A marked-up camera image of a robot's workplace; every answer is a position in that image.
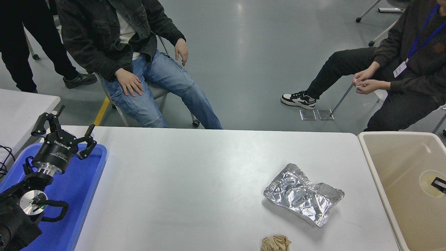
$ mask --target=hand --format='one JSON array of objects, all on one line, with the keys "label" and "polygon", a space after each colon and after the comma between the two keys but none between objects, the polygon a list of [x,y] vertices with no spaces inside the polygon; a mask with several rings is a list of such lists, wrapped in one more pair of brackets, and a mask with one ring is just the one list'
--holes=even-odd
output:
[{"label": "hand", "polygon": [[386,81],[378,81],[374,79],[365,80],[359,83],[359,85],[365,85],[365,87],[359,87],[356,89],[356,92],[359,94],[369,94],[371,92],[374,92],[376,90],[382,89],[382,90],[389,90],[390,89],[390,82]]},{"label": "hand", "polygon": [[355,74],[353,77],[352,83],[356,86],[357,83],[370,79],[373,74],[375,74],[376,70],[378,70],[380,67],[380,64],[377,62],[372,62],[372,64],[364,71],[360,71]]},{"label": "hand", "polygon": [[189,50],[187,49],[187,44],[184,39],[180,38],[175,45],[175,60],[178,60],[178,54],[181,55],[181,61],[183,66],[186,66],[187,57],[189,56]]},{"label": "hand", "polygon": [[142,95],[144,89],[140,84],[141,80],[135,74],[120,68],[115,72],[115,76],[118,78],[126,96],[128,96],[128,91],[130,91],[132,97],[136,97],[133,90],[135,90],[139,96]]}]

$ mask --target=black jacket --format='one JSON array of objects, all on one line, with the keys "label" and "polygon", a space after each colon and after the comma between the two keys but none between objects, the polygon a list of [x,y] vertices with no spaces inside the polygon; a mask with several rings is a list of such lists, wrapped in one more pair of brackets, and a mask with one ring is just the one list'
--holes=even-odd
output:
[{"label": "black jacket", "polygon": [[[132,72],[133,52],[155,55],[160,35],[175,45],[183,34],[157,0],[56,0],[62,39],[74,60],[87,71],[113,81],[119,68]],[[129,44],[120,43],[118,11],[135,29]]]},{"label": "black jacket", "polygon": [[[395,65],[405,61],[418,34],[421,34],[418,41],[418,45],[421,45],[436,28],[446,21],[446,17],[435,13],[425,30],[421,32],[428,15],[436,4],[436,0],[413,0],[390,29],[388,38],[384,39],[375,50],[374,61],[381,67],[390,65],[393,61],[398,61]],[[407,69],[390,83],[390,90],[430,95],[441,105],[444,104],[446,102],[445,48],[446,28],[409,59]]]}]

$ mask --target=robotic arm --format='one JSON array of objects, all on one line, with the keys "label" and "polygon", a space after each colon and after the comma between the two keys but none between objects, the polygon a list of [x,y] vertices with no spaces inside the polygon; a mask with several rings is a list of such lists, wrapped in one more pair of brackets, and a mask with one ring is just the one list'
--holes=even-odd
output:
[{"label": "robotic arm", "polygon": [[[39,116],[31,135],[42,137],[45,142],[34,157],[26,158],[24,179],[0,194],[0,251],[17,251],[28,246],[42,233],[38,227],[41,221],[60,221],[68,211],[68,203],[48,199],[45,187],[53,182],[55,174],[65,173],[74,155],[79,159],[87,158],[96,141],[91,136],[95,125],[90,125],[81,138],[61,128],[58,117],[64,108],[62,106],[56,115],[43,113]],[[45,135],[47,121],[50,133]],[[83,151],[78,149],[81,142],[87,142]],[[60,215],[44,217],[47,206],[61,207]]]}]

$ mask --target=white table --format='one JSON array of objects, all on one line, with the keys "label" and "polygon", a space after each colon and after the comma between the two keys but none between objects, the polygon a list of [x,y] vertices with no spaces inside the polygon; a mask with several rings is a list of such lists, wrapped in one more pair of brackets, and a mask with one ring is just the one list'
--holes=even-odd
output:
[{"label": "white table", "polygon": [[[0,145],[12,148],[16,156],[31,136],[37,118],[44,112],[50,113],[59,102],[58,96],[0,89]],[[0,149],[0,161],[7,155]]]},{"label": "white table", "polygon": [[[63,126],[80,137],[86,126]],[[108,159],[76,251],[257,251],[398,246],[357,137],[344,133],[96,127]],[[288,164],[345,192],[319,229],[263,190]]]}]

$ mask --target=black pants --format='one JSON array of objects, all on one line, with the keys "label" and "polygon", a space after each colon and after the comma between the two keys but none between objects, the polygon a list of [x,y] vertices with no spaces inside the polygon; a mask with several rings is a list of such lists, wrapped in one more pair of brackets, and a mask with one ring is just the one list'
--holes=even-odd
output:
[{"label": "black pants", "polygon": [[[307,89],[307,95],[319,99],[320,95],[335,84],[339,78],[367,69],[373,62],[375,47],[344,50],[333,53],[317,77]],[[393,81],[393,71],[398,62],[391,62],[376,71],[372,79]],[[432,96],[387,91],[383,106],[370,118],[364,131],[398,131],[406,129],[426,117],[442,104]]]},{"label": "black pants", "polygon": [[77,77],[78,72],[68,59],[45,0],[1,0],[0,51],[6,68],[20,90],[36,90],[23,25],[53,61],[58,74],[67,79]]}]

